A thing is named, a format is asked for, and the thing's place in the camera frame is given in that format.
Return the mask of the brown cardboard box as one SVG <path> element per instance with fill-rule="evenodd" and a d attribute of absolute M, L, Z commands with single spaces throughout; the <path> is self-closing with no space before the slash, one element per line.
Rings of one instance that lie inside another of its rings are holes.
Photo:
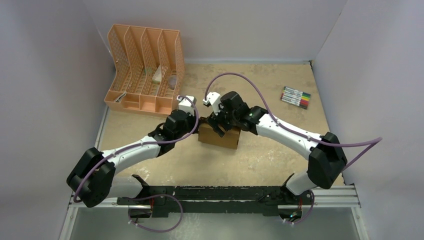
<path fill-rule="evenodd" d="M 226 131 L 222 137 L 207 123 L 202 123 L 198 128 L 199 142 L 226 149 L 236 150 L 239 145 L 240 135 L 241 130 L 238 127 L 233 127 L 229 131 Z"/>

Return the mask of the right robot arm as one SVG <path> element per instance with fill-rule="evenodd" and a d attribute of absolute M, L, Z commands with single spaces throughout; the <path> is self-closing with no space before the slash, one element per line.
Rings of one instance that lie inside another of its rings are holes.
<path fill-rule="evenodd" d="M 224 95 L 210 92 L 203 104 L 212 108 L 206 121 L 220 137 L 236 127 L 283 144 L 308 161 L 305 171 L 290 176 L 283 184 L 280 196 L 288 204 L 307 190 L 330 189 L 347 164 L 335 134 L 320 135 L 285 123 L 263 107 L 249 107 L 235 91 Z"/>

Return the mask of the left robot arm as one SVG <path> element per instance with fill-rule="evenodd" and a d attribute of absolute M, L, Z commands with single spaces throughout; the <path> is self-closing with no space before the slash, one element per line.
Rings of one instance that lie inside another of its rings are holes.
<path fill-rule="evenodd" d="M 199 125 L 196 110 L 173 110 L 142 139 L 111 150 L 87 149 L 66 179 L 73 201 L 92 208 L 107 198 L 121 197 L 112 191 L 116 174 L 145 160 L 170 152 L 177 142 L 194 134 Z"/>

